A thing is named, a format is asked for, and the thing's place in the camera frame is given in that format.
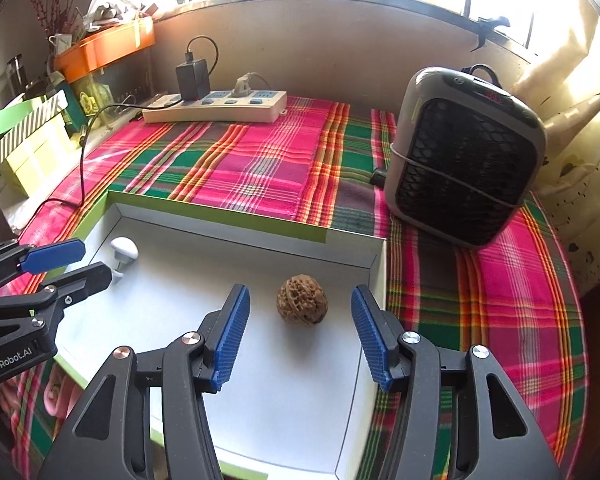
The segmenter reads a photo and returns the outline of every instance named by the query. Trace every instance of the white curtain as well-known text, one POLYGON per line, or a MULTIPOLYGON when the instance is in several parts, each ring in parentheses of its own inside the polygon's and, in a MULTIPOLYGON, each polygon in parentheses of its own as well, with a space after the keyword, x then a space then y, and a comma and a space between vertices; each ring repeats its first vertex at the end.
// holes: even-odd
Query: white curtain
POLYGON ((554 46, 510 89, 548 132, 534 189, 566 250, 581 295, 600 283, 600 17, 587 0, 563 0, 571 18, 554 46))

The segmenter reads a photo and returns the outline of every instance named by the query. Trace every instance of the power strip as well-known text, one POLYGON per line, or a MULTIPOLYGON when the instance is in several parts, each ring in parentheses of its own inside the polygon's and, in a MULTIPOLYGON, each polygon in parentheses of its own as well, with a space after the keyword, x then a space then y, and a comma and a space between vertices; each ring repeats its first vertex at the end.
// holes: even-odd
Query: power strip
MULTIPOLYGON (((179 99, 179 94, 167 95, 152 106, 165 106, 179 99)), ((230 90, 222 90, 211 92, 200 101, 181 102, 163 110, 143 110, 142 115, 147 123, 273 123, 285 110, 286 92, 254 90, 245 97, 232 97, 230 90)))

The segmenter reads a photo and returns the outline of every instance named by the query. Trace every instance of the mug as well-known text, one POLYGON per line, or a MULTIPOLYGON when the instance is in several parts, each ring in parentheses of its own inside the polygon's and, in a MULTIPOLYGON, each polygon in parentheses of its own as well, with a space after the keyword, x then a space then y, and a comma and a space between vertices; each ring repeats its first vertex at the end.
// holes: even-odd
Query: mug
POLYGON ((72 41, 73 39, 71 34, 55 34, 53 36, 49 36, 49 43, 55 47, 54 54, 56 56, 59 56, 65 50, 71 48, 72 41))

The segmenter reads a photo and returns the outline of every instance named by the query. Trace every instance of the black heater grille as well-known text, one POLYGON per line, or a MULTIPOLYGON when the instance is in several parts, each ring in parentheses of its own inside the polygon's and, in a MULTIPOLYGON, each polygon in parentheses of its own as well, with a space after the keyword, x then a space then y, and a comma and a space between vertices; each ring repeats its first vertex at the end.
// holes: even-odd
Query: black heater grille
MULTIPOLYGON (((444 99, 423 106, 408 157, 510 204, 521 201, 538 160, 525 137, 444 99)), ((396 202, 415 221, 476 246, 490 242, 511 213, 508 206, 408 162, 396 202)))

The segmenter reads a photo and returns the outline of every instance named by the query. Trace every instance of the orange container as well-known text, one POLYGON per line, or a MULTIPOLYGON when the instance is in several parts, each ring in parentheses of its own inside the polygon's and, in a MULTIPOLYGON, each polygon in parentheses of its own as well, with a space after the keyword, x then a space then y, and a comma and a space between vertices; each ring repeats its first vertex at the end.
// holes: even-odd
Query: orange container
POLYGON ((54 59, 54 68, 69 83, 107 66, 121 57, 155 44, 154 20, 150 16, 111 27, 76 43, 54 59))

